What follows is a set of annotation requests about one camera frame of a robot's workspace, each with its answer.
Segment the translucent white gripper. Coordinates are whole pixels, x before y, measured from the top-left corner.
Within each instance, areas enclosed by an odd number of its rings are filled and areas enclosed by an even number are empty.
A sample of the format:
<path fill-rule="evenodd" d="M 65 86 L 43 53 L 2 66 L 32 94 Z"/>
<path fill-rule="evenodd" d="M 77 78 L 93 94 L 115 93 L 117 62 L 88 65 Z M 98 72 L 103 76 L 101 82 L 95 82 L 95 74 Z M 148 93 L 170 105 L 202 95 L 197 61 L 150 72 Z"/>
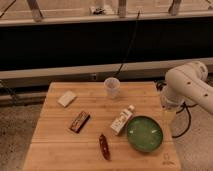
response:
<path fill-rule="evenodd" d="M 183 104 L 184 97 L 169 86 L 165 86 L 160 93 L 160 102 L 163 107 L 164 122 L 169 125 L 174 119 L 177 109 Z"/>

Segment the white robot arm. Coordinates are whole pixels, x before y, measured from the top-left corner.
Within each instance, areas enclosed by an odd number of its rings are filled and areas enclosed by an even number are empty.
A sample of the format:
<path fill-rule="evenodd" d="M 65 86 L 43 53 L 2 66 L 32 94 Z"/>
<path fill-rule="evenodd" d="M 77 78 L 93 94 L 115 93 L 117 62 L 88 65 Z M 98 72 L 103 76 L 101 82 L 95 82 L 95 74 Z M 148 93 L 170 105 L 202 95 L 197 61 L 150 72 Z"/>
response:
<path fill-rule="evenodd" d="M 207 77 L 208 68 L 200 61 L 176 66 L 166 72 L 166 85 L 160 92 L 160 101 L 167 124 L 171 123 L 186 99 L 213 115 L 213 87 L 206 83 Z"/>

